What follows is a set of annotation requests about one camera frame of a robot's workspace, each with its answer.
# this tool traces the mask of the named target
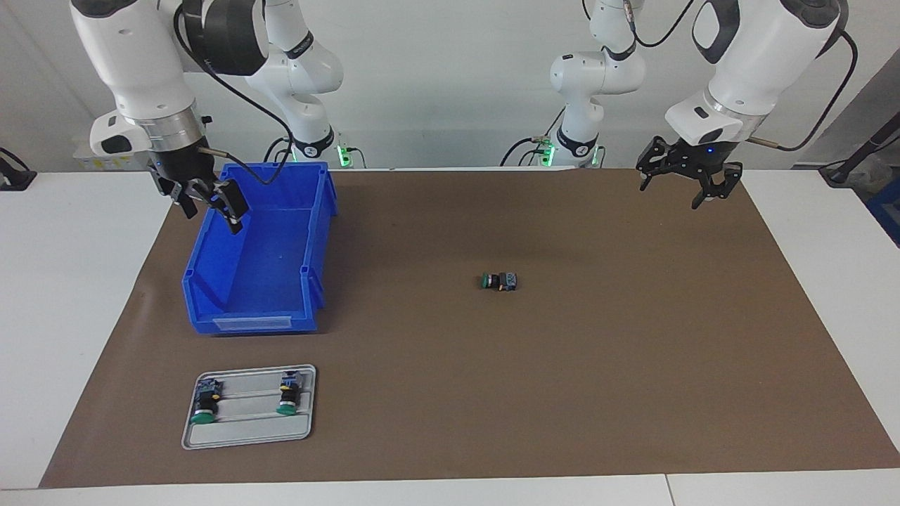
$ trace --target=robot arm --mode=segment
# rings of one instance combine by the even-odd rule
[[[312,39],[295,0],[71,0],[71,12],[117,104],[94,122],[92,150],[106,155],[148,149],[157,188],[188,218],[197,214],[199,200],[237,233],[248,206],[235,181],[220,181],[213,173],[213,157],[204,150],[211,119],[197,114],[184,80],[186,70],[199,68],[173,41],[176,26],[205,66],[249,77],[282,107],[304,156],[325,158],[334,134],[329,140],[333,130],[324,107],[299,94],[337,89],[343,70]],[[183,13],[181,20],[176,13]],[[269,41],[279,50],[270,54]],[[315,156],[309,146],[320,147]]]
[[[725,163],[749,139],[846,25],[844,0],[706,0],[694,42],[715,76],[705,90],[676,104],[666,121],[680,136],[656,137],[638,160],[642,191],[655,176],[675,173],[701,186],[692,207],[727,198],[741,179],[740,163]],[[713,176],[723,173],[716,183]]]
[[[644,1],[634,0],[631,6],[638,15]],[[636,51],[630,18],[622,0],[598,0],[590,32],[601,50],[564,55],[553,63],[553,89],[566,101],[562,125],[552,139],[553,164],[589,164],[603,120],[603,106],[595,96],[631,93],[644,82],[646,64]]]

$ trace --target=brown table surface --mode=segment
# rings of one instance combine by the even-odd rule
[[[694,182],[634,171],[335,179],[315,334],[197,335],[200,221],[169,215],[41,486],[900,467],[742,188],[692,212]],[[198,374],[299,363],[308,439],[181,449]]]

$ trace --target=blue plastic bin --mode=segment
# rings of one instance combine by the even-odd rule
[[[264,179],[275,164],[252,164]],[[331,217],[338,214],[334,183],[324,163],[289,163],[269,186],[237,165],[222,179],[238,181],[250,211],[231,235],[209,210],[184,272],[184,299],[202,334],[272,334],[317,329],[325,305],[322,264]]]

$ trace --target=gray tray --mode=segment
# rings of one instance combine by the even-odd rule
[[[281,379],[285,372],[297,371],[303,378],[297,414],[283,416],[275,412],[281,400]],[[235,447],[303,439],[312,431],[313,396],[316,391],[314,366],[267,367],[204,373],[197,378],[215,378],[222,382],[222,396],[216,421],[208,425],[193,425],[194,389],[181,446],[195,450]]]

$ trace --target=white table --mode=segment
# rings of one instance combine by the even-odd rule
[[[900,250],[816,173],[748,171],[744,183],[900,447]],[[38,485],[118,320],[169,207],[154,188],[146,174],[44,174],[0,194],[0,504],[900,504],[900,470],[11,491]]]

